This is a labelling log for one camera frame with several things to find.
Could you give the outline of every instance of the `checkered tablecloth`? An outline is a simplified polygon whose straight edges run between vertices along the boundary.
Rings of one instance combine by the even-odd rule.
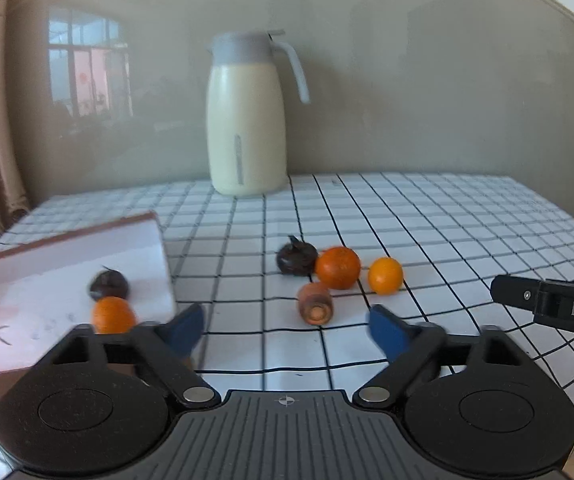
[[[257,198],[224,197],[206,181],[61,196],[4,234],[0,250],[148,210],[160,218],[178,310],[194,301],[208,308],[194,360],[222,394],[336,388],[351,396],[386,364],[366,331],[369,306],[382,303],[450,333],[503,328],[574,402],[574,333],[491,303],[497,274],[574,281],[574,219],[511,178],[321,174],[293,176]],[[333,291],[328,325],[308,326],[295,307],[308,279],[282,276],[275,264],[291,234],[319,250],[351,247],[363,272],[392,256],[404,266],[404,288],[381,297],[362,276]]]

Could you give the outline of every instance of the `gray glossy wall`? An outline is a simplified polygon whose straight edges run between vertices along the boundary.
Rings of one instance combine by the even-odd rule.
[[[50,6],[119,20],[154,112],[71,130],[52,112]],[[209,39],[284,28],[289,168],[509,174],[574,215],[574,20],[547,0],[31,0],[8,20],[10,119],[32,197],[208,176]]]

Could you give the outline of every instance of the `jug body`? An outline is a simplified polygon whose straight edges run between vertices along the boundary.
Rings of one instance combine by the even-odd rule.
[[[273,62],[211,68],[207,146],[211,180],[219,193],[263,194],[285,185],[285,106]]]

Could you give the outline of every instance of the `tangerine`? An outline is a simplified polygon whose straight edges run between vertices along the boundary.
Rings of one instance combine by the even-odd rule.
[[[394,258],[379,258],[371,264],[367,281],[381,296],[394,294],[403,284],[403,268]]]
[[[123,298],[107,296],[98,300],[91,316],[99,334],[122,334],[136,326],[136,316]]]
[[[332,247],[316,260],[316,274],[329,288],[352,288],[361,274],[361,260],[347,247]]]

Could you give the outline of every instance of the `cardboard box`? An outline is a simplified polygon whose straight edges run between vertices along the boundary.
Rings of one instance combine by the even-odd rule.
[[[139,322],[166,322],[176,303],[154,213],[0,253],[0,397],[72,327],[90,322],[88,286],[103,267],[129,282]]]

